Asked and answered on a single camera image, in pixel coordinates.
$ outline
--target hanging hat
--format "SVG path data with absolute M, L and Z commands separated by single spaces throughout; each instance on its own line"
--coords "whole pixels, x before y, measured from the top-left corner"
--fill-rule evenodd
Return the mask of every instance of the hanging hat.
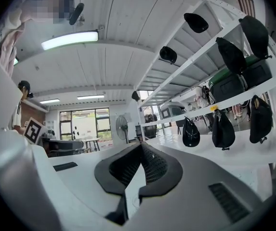
M 223 61 L 227 68 L 234 74 L 240 75 L 247 67 L 243 52 L 231 42 L 217 38 L 218 50 L 223 57 Z
M 196 125 L 187 117 L 184 120 L 183 143 L 187 147 L 195 147 L 200 143 L 200 133 Z
M 132 99 L 135 99 L 136 101 L 139 101 L 140 100 L 140 97 L 138 95 L 138 93 L 136 91 L 134 91 L 131 95 L 131 98 Z
M 268 57 L 268 31 L 266 27 L 249 15 L 239 19 L 239 21 L 253 54 L 260 59 L 266 59 Z
M 196 13 L 185 13 L 184 19 L 190 28 L 196 33 L 202 33 L 209 28 L 209 24 Z
M 162 59 L 169 61 L 171 64 L 176 62 L 177 54 L 168 46 L 162 47 L 159 54 Z
M 215 110 L 212 140 L 215 147 L 220 147 L 223 151 L 230 150 L 229 147 L 235 141 L 233 125 L 225 113 L 219 109 Z
M 272 129 L 272 109 L 271 107 L 257 95 L 251 100 L 251 121 L 250 121 L 250 142 L 263 143 L 266 135 Z

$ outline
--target desk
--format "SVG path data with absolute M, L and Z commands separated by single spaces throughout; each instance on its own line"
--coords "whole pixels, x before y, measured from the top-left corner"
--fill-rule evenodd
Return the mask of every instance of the desk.
M 88 142 L 90 143 L 90 147 L 91 147 L 91 142 L 93 142 L 95 151 L 97 152 L 96 144 L 97 144 L 98 150 L 100 151 L 98 141 L 99 141 L 99 138 L 93 138 L 93 139 L 84 140 L 83 143 L 86 143 L 86 148 L 88 148 Z

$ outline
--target person in white shirt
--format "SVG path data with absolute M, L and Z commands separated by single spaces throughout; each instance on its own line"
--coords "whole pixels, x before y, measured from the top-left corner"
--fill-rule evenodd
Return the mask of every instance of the person in white shirt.
M 8 128 L 9 130 L 16 130 L 19 134 L 23 135 L 25 128 L 21 127 L 21 101 L 28 98 L 30 95 L 30 83 L 28 83 L 26 80 L 20 81 L 18 84 L 19 90 L 22 92 L 22 98 L 19 101 L 19 104 L 15 108 L 14 113 L 12 114 L 12 118 L 9 122 Z
M 206 99 L 202 97 L 202 87 L 196 87 L 196 95 L 197 97 L 195 98 L 199 108 L 205 108 L 209 105 Z M 214 124 L 214 117 L 212 113 L 206 114 L 205 115 L 207 119 L 210 122 L 209 129 L 212 131 L 213 130 L 213 124 Z

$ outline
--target person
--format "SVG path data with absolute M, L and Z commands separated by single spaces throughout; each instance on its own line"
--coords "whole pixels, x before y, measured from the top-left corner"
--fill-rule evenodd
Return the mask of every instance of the person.
M 33 20 L 55 24 L 69 19 L 72 13 L 75 13 L 74 0 L 15 1 L 0 21 L 0 65 L 9 77 L 13 74 L 17 54 L 15 45 L 25 31 L 26 23 Z
M 239 104 L 233 105 L 232 111 L 233 111 L 233 114 L 234 114 L 234 120 L 236 120 L 238 117 L 242 117 L 242 113 L 240 111 Z
M 16 130 L 19 134 L 23 135 L 25 128 L 21 127 L 21 101 L 28 98 L 28 96 L 30 95 L 31 87 L 29 82 L 27 82 L 26 80 L 22 80 L 18 84 L 18 88 L 22 92 L 22 97 L 14 113 L 12 114 L 12 118 L 8 127 L 9 130 Z
M 196 87 L 196 95 L 197 97 L 195 98 L 196 102 L 198 103 L 198 106 L 201 108 L 205 108 L 209 105 L 206 99 L 202 97 L 202 87 L 197 86 Z M 213 130 L 213 124 L 214 124 L 214 117 L 212 113 L 206 114 L 205 115 L 207 119 L 210 122 L 209 129 L 212 131 Z

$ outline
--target white table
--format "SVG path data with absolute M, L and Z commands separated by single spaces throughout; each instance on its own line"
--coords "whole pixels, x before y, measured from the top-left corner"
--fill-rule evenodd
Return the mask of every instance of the white table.
M 94 142 L 95 151 L 97 152 L 95 142 L 97 144 L 98 150 L 100 151 L 98 141 L 99 141 L 99 138 L 93 138 L 93 139 L 83 140 L 82 142 L 86 143 L 86 149 L 88 148 L 88 142 L 90 143 L 90 147 L 91 147 L 91 142 Z

